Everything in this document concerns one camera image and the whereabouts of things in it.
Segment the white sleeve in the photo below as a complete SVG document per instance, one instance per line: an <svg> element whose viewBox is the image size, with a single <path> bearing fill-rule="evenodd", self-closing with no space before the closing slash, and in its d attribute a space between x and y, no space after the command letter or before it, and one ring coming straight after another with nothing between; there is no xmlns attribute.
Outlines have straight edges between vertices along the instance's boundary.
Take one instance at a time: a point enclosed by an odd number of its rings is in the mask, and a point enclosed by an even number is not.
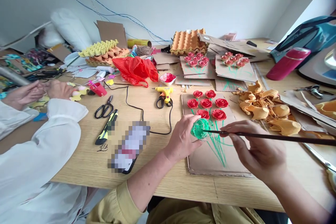
<svg viewBox="0 0 336 224"><path fill-rule="evenodd" d="M38 114L37 110L27 107L23 111L19 111L0 101L0 140Z"/></svg>
<svg viewBox="0 0 336 224"><path fill-rule="evenodd" d="M75 151L86 116L85 106L64 99L48 103L49 120L31 141L0 155L0 213L27 200L27 195L49 182Z"/></svg>

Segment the orange egg carton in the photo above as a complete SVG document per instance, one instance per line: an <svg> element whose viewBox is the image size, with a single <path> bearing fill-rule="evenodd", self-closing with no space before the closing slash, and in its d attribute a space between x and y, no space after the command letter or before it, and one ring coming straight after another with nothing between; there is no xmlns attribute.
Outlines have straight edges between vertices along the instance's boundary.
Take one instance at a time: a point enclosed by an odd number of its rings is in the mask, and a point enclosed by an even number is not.
<svg viewBox="0 0 336 224"><path fill-rule="evenodd" d="M188 54L189 52L201 52L205 54L209 44L201 41L197 33L205 34L205 29L191 30L190 33L187 33L186 31L175 32L170 53L183 55Z"/></svg>
<svg viewBox="0 0 336 224"><path fill-rule="evenodd" d="M107 53L98 55L98 56L92 56L89 59L86 59L86 63L90 66L111 66L114 67L115 65L112 62L112 59L114 58L125 58L130 54L129 50L127 48L119 48L114 47L111 50L109 50Z"/></svg>

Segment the red cup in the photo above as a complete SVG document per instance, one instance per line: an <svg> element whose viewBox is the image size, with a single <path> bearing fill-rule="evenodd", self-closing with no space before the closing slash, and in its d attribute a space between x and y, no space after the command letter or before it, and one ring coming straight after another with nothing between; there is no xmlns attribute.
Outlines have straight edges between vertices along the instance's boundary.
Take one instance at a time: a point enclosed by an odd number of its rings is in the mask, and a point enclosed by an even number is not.
<svg viewBox="0 0 336 224"><path fill-rule="evenodd" d="M107 91L100 83L95 83L94 85L90 85L90 90L92 90L96 95L102 97L107 94Z"/></svg>

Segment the white appliance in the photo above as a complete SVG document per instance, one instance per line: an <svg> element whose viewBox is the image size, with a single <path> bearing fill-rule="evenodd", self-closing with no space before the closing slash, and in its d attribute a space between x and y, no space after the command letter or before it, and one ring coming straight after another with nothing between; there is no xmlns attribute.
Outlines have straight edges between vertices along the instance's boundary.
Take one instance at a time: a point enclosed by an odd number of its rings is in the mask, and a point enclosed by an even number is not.
<svg viewBox="0 0 336 224"><path fill-rule="evenodd" d="M312 57L298 74L311 82L336 89L336 43Z"/></svg>

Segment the red plastic bag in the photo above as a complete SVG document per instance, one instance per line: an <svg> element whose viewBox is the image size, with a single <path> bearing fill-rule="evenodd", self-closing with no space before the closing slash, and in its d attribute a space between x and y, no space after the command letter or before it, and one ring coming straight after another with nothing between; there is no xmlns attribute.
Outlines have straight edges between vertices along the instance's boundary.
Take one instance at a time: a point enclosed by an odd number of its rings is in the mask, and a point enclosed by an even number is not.
<svg viewBox="0 0 336 224"><path fill-rule="evenodd" d="M113 64L119 69L120 75L134 86L144 86L148 88L149 77L152 81L158 82L158 71L149 59L140 59L140 57L126 57L112 59Z"/></svg>

